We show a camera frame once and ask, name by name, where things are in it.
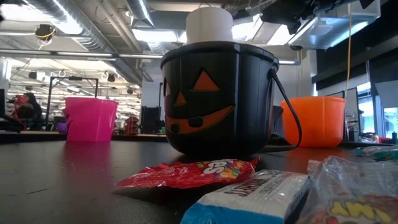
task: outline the red candy wrapper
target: red candy wrapper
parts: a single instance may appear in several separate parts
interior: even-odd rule
[[[157,167],[146,167],[119,183],[118,187],[176,187],[187,189],[212,183],[234,183],[246,180],[253,174],[259,158],[251,162],[238,159],[196,162],[175,162]]]

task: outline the jack-o'-lantern bucket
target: jack-o'-lantern bucket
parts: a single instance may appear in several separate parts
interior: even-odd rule
[[[197,42],[166,53],[161,69],[171,145],[194,156],[258,152],[271,135],[272,79],[282,88],[278,68],[270,52],[235,42]]]

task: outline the black handle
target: black handle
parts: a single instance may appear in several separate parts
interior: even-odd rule
[[[296,112],[293,109],[293,106],[290,104],[289,99],[286,96],[284,87],[282,86],[282,84],[280,83],[278,76],[276,75],[276,71],[272,68],[269,70],[269,75],[271,76],[270,78],[273,78],[276,82],[276,85],[278,86],[280,92],[282,93],[282,96],[284,97],[287,106],[289,107],[290,111],[293,114],[294,120],[296,121],[296,125],[297,125],[297,129],[298,129],[298,143],[295,144],[294,146],[283,146],[283,147],[266,147],[266,150],[264,150],[263,152],[282,152],[282,151],[290,151],[295,149],[297,146],[300,145],[302,137],[303,137],[303,132],[301,129],[301,124],[300,124],[300,120],[299,117],[297,117]]]

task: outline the black table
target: black table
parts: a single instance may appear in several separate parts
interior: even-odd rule
[[[257,154],[256,170],[307,172],[309,159],[343,149]],[[178,223],[185,210],[219,185],[195,189],[119,189],[146,166],[193,162],[166,142],[27,142],[0,145],[0,223]]]

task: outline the window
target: window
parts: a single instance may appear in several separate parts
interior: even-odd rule
[[[398,132],[398,108],[384,109],[384,131],[387,138],[392,138],[392,133]]]
[[[374,133],[374,116],[373,116],[373,100],[372,97],[366,97],[358,100],[360,112],[361,132]]]

